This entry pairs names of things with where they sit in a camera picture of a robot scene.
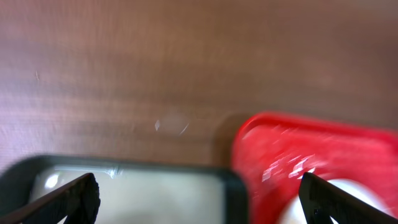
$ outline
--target red tray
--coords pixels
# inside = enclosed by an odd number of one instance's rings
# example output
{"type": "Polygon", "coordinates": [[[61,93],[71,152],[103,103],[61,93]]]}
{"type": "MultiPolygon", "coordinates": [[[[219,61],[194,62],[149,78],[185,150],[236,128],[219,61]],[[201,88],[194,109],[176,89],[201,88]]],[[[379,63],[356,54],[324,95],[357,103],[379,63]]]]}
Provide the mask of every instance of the red tray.
{"type": "Polygon", "coordinates": [[[258,114],[238,131],[232,163],[248,188],[254,224],[275,223],[308,171],[365,185],[398,217],[398,139],[388,131],[258,114]]]}

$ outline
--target wood grain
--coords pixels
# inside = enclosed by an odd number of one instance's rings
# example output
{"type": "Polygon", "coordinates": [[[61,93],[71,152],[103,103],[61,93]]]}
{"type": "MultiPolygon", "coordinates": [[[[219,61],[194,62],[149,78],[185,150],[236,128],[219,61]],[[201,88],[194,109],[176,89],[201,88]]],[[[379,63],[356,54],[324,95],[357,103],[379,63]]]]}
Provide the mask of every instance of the wood grain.
{"type": "Polygon", "coordinates": [[[1,1],[0,169],[38,154],[227,166],[266,110],[396,129],[397,8],[1,1]]]}

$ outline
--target brown wooden surface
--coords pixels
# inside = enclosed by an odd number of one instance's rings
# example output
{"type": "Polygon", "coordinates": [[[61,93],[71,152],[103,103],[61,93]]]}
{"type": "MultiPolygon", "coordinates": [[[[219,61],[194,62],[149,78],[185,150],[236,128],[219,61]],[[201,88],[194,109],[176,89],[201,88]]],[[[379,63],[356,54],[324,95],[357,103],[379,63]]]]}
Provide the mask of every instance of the brown wooden surface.
{"type": "Polygon", "coordinates": [[[227,166],[236,128],[264,110],[396,129],[397,10],[1,1],[0,168],[36,154],[227,166]]]}

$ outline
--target black tray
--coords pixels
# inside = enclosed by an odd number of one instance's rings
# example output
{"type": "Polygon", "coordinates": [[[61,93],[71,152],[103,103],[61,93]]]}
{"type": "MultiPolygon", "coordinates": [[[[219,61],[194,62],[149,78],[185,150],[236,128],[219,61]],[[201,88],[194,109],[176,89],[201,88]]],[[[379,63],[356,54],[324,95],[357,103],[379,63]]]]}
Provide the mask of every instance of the black tray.
{"type": "Polygon", "coordinates": [[[32,157],[13,165],[5,171],[0,176],[0,217],[26,205],[29,201],[30,190],[36,176],[45,169],[53,166],[118,167],[120,169],[164,170],[213,175],[224,183],[224,222],[227,224],[249,223],[246,188],[241,179],[230,170],[204,167],[160,166],[139,162],[65,156],[32,157]]]}

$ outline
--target red plastic container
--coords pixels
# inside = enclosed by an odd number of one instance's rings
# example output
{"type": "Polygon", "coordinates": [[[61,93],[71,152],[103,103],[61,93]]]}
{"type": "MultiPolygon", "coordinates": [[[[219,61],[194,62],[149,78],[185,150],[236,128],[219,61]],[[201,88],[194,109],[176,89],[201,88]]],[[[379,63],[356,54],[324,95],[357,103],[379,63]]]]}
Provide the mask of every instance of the red plastic container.
{"type": "Polygon", "coordinates": [[[365,185],[398,217],[398,139],[391,132],[258,114],[238,131],[232,160],[248,188],[254,224],[275,223],[308,171],[365,185]]]}

